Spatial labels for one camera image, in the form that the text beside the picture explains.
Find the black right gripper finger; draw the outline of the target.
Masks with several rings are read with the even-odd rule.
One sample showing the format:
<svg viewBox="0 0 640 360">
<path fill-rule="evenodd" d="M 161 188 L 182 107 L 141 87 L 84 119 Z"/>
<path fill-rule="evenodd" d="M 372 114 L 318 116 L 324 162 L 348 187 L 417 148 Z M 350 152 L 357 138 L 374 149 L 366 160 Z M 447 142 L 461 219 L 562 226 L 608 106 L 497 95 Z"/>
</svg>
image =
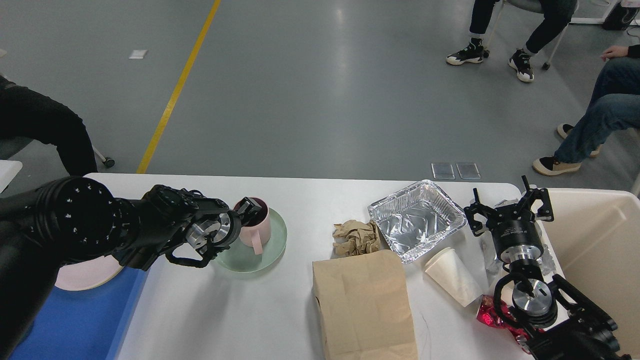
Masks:
<svg viewBox="0 0 640 360">
<path fill-rule="evenodd" d="M 531 223 L 537 220 L 547 223 L 553 222 L 553 205 L 548 189 L 546 187 L 531 187 L 526 177 L 521 177 L 521 180 L 525 191 L 510 210 L 511 218 Z"/>
<path fill-rule="evenodd" d="M 480 201 L 478 189 L 473 189 L 473 200 L 463 208 L 471 234 L 480 237 L 486 231 L 493 231 L 501 221 L 501 213 Z"/>
</svg>

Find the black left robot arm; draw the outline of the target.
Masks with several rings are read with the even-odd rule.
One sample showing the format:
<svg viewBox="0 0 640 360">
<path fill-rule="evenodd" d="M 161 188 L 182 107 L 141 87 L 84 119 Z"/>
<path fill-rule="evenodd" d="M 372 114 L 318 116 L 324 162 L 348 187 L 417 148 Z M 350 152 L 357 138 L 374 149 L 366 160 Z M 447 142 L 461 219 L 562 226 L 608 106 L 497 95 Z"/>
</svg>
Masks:
<svg viewBox="0 0 640 360">
<path fill-rule="evenodd" d="M 25 337 L 60 269 L 103 256 L 148 271 L 204 268 L 265 210 L 244 197 L 230 206 L 198 190 L 156 184 L 140 199 L 112 196 L 93 178 L 65 177 L 1 200 L 1 358 Z"/>
</svg>

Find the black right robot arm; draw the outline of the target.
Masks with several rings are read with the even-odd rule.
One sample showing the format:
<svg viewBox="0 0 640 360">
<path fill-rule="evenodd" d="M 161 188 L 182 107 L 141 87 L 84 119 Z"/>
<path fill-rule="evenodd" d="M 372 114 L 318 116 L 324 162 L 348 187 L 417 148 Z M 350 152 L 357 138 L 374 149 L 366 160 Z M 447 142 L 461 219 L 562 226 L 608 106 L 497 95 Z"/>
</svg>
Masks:
<svg viewBox="0 0 640 360">
<path fill-rule="evenodd" d="M 493 290 L 493 309 L 506 325 L 525 333 L 535 360 L 630 360 L 619 354 L 614 319 L 562 275 L 544 280 L 544 255 L 537 221 L 554 221 L 548 189 L 530 187 L 513 203 L 489 207 L 478 190 L 464 214 L 476 237 L 489 232 L 506 274 Z"/>
</svg>

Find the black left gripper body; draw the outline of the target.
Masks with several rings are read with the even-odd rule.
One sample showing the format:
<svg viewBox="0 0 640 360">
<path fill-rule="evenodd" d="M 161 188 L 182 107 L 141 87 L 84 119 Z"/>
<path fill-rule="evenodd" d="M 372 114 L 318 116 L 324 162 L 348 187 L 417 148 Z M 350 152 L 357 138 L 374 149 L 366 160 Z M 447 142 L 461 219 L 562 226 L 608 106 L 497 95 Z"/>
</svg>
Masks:
<svg viewBox="0 0 640 360">
<path fill-rule="evenodd" d="M 229 210 L 218 215 L 206 215 L 196 220 L 186 231 L 186 242 L 202 258 L 215 258 L 230 249 L 240 236 L 242 221 L 240 215 Z"/>
</svg>

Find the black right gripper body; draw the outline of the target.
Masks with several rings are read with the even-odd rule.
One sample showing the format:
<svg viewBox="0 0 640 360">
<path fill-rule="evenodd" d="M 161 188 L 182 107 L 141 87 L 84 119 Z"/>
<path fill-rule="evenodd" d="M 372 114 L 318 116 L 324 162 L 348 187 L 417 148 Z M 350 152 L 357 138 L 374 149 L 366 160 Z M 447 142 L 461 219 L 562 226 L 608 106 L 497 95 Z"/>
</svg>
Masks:
<svg viewBox="0 0 640 360">
<path fill-rule="evenodd" d="M 537 224 L 527 219 L 508 219 L 491 230 L 494 250 L 503 264 L 540 259 L 544 246 Z"/>
</svg>

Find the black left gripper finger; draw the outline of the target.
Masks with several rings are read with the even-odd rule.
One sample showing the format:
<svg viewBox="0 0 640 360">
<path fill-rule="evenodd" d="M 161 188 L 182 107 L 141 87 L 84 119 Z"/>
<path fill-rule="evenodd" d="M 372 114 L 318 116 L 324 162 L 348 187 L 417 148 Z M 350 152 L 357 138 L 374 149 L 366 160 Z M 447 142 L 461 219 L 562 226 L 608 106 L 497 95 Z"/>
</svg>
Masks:
<svg viewBox="0 0 640 360">
<path fill-rule="evenodd" d="M 266 203 L 260 198 L 245 196 L 234 207 L 243 227 L 254 227 L 266 219 Z"/>
</svg>

